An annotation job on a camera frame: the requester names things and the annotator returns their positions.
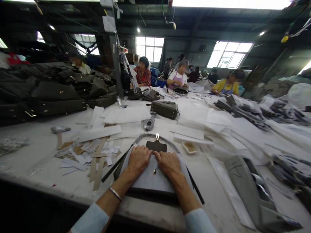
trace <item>pink apron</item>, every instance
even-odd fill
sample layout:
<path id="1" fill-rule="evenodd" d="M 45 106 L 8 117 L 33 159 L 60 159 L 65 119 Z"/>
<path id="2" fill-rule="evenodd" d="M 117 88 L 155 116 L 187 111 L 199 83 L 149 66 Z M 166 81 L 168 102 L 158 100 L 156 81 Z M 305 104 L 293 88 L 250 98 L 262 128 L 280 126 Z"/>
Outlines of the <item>pink apron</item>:
<path id="1" fill-rule="evenodd" d="M 176 77 L 177 74 L 178 74 L 178 72 L 176 72 L 175 77 L 173 78 L 173 80 L 180 81 L 181 84 L 182 84 L 182 77 L 183 77 L 184 75 L 182 75 L 181 78 L 177 78 L 177 77 Z M 177 85 L 177 84 L 176 84 L 176 83 L 171 84 L 171 85 L 168 86 L 168 88 L 173 90 L 175 85 Z"/>

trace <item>wall outlet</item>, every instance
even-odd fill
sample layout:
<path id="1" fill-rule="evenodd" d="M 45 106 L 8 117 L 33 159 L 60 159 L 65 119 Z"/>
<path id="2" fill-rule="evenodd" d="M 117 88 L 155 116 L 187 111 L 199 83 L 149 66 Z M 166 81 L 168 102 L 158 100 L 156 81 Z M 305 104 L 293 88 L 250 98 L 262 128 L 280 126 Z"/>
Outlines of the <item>wall outlet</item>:
<path id="1" fill-rule="evenodd" d="M 116 24 L 113 17 L 103 16 L 103 23 L 105 32 L 116 33 Z"/>
<path id="2" fill-rule="evenodd" d="M 106 7 L 112 7 L 112 0 L 100 0 L 100 4 Z"/>

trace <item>yellow shirt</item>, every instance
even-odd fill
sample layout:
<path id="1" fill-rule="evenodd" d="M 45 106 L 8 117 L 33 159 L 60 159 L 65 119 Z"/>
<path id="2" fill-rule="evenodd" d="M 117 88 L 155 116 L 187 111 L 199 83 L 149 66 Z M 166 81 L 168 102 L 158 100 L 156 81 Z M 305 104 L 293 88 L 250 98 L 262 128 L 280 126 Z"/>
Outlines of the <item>yellow shirt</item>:
<path id="1" fill-rule="evenodd" d="M 226 84 L 227 79 L 224 79 L 222 81 L 219 81 L 213 89 L 217 90 L 218 92 L 221 92 Z M 227 84 L 225 87 L 225 90 L 231 90 L 232 84 Z M 233 83 L 233 94 L 239 94 L 239 85 L 238 83 Z"/>

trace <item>window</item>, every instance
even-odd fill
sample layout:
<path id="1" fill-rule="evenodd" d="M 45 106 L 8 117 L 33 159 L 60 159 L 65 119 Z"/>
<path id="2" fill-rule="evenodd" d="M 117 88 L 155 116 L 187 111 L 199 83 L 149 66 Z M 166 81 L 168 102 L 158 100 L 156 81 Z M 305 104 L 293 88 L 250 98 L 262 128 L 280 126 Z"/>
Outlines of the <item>window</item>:
<path id="1" fill-rule="evenodd" d="M 83 44 L 87 48 L 90 47 L 92 44 L 94 44 L 94 42 L 96 42 L 95 35 L 91 35 L 91 34 L 90 35 L 88 35 L 88 34 L 74 34 L 74 36 L 75 36 L 75 39 L 77 41 L 79 41 L 81 44 Z M 75 43 L 75 45 L 79 48 L 78 52 L 81 55 L 86 55 L 87 54 L 86 49 L 82 48 L 80 45 L 78 45 L 78 43 Z M 99 50 L 97 48 L 97 44 L 95 44 L 94 47 L 90 48 L 90 51 L 92 51 L 91 54 L 93 54 L 93 55 L 100 55 L 99 54 Z"/>
<path id="2" fill-rule="evenodd" d="M 7 49 L 6 44 L 3 42 L 3 40 L 0 38 L 0 48 L 5 48 Z"/>
<path id="3" fill-rule="evenodd" d="M 43 36 L 41 35 L 40 32 L 37 32 L 37 41 L 42 42 L 42 43 L 45 43 L 45 41 L 44 41 L 44 39 L 43 39 Z"/>
<path id="4" fill-rule="evenodd" d="M 252 43 L 217 41 L 207 68 L 237 69 L 252 46 Z"/>
<path id="5" fill-rule="evenodd" d="M 164 38 L 136 37 L 136 54 L 147 57 L 149 62 L 160 62 Z"/>
<path id="6" fill-rule="evenodd" d="M 301 74 L 303 71 L 307 70 L 311 68 L 311 60 L 309 61 L 309 63 L 302 69 L 302 71 L 299 72 L 299 74 Z"/>

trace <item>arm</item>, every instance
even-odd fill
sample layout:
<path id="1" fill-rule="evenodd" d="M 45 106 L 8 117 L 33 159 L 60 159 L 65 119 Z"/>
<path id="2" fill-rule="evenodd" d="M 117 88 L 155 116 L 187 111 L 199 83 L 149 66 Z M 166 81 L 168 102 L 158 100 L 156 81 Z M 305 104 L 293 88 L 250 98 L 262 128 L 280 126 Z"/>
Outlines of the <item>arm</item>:
<path id="1" fill-rule="evenodd" d="M 216 233 L 214 226 L 190 189 L 175 153 L 154 152 L 161 171 L 170 179 L 185 216 L 187 232 Z"/>
<path id="2" fill-rule="evenodd" d="M 145 170 L 149 163 L 152 150 L 145 148 L 145 146 L 134 147 L 129 158 L 129 165 L 120 175 L 120 177 L 113 183 L 111 188 L 123 198 L 127 190 L 132 186 L 139 175 Z M 120 200 L 112 193 L 111 190 L 107 190 L 96 202 L 97 207 L 100 207 L 102 212 L 89 211 L 91 207 L 84 213 L 84 215 L 76 222 L 71 228 L 69 233 L 76 232 L 93 232 L 100 233 L 105 232 L 110 223 L 111 217 L 117 210 L 120 204 Z"/>

